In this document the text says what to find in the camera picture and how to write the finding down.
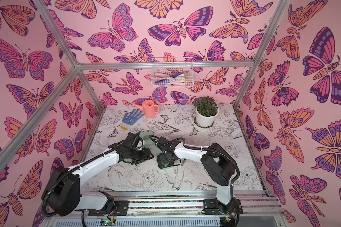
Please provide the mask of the green case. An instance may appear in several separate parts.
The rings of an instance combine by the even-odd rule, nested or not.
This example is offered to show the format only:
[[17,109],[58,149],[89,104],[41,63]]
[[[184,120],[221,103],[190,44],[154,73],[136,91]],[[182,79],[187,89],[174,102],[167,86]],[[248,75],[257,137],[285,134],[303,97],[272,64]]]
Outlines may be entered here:
[[158,154],[156,160],[159,169],[166,169],[181,164],[181,159],[170,152]]
[[151,147],[154,145],[154,142],[150,139],[150,136],[153,135],[152,131],[141,132],[140,137],[143,139],[143,147]]

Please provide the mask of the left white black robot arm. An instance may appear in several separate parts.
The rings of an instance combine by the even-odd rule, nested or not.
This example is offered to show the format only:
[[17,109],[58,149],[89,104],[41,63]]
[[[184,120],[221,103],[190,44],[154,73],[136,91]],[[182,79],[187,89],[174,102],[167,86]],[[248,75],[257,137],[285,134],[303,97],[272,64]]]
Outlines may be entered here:
[[44,217],[66,216],[73,211],[97,210],[111,214],[115,210],[114,198],[106,192],[81,191],[82,185],[104,169],[119,162],[137,165],[152,160],[154,155],[143,147],[139,133],[129,133],[125,140],[109,145],[97,156],[53,171],[42,194],[41,212]]

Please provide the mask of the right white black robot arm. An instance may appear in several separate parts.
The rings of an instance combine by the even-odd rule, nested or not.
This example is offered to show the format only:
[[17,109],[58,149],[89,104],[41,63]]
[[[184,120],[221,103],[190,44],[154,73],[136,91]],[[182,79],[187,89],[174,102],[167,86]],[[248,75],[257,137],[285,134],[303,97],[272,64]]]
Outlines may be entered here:
[[232,217],[243,214],[241,202],[234,195],[234,183],[240,177],[239,167],[219,144],[196,146],[187,144],[184,138],[168,141],[154,135],[150,136],[150,140],[162,152],[157,156],[160,169],[179,166],[183,160],[201,163],[217,185],[216,209]]

